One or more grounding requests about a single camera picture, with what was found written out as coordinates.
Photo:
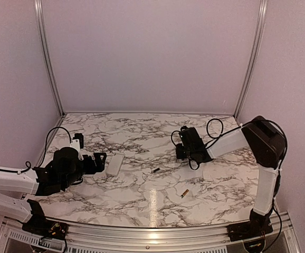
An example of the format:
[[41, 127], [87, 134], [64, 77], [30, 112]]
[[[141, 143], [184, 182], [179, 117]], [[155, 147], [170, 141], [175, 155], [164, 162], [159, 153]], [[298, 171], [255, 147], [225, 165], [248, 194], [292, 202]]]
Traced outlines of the white remote control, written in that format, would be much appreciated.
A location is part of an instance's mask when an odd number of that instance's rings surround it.
[[106, 169], [106, 174], [109, 176], [117, 176], [121, 169], [125, 154], [114, 153]]

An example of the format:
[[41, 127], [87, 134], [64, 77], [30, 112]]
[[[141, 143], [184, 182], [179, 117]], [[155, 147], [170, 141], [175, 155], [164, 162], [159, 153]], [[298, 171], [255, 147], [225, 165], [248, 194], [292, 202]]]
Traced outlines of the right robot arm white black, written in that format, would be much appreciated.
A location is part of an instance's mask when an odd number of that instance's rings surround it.
[[239, 149], [251, 149], [258, 165], [259, 181], [245, 232], [250, 236], [258, 235], [274, 209], [274, 199], [280, 187], [281, 166], [288, 149], [287, 137], [281, 127], [272, 120], [257, 116], [229, 131], [220, 132], [207, 143], [194, 127], [184, 125], [176, 133], [181, 140], [174, 145], [176, 157], [198, 166]]

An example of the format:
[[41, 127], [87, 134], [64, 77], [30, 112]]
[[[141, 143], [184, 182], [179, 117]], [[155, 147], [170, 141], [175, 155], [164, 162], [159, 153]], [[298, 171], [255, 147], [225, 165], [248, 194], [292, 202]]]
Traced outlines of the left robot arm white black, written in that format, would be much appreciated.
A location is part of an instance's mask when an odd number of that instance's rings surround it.
[[50, 230], [50, 222], [40, 204], [33, 200], [15, 199], [3, 193], [19, 192], [34, 196], [50, 196], [65, 191], [82, 181], [84, 175], [94, 175], [105, 168], [106, 153], [82, 155], [80, 150], [64, 147], [54, 152], [44, 168], [12, 169], [0, 167], [0, 214], [29, 225], [38, 234]]

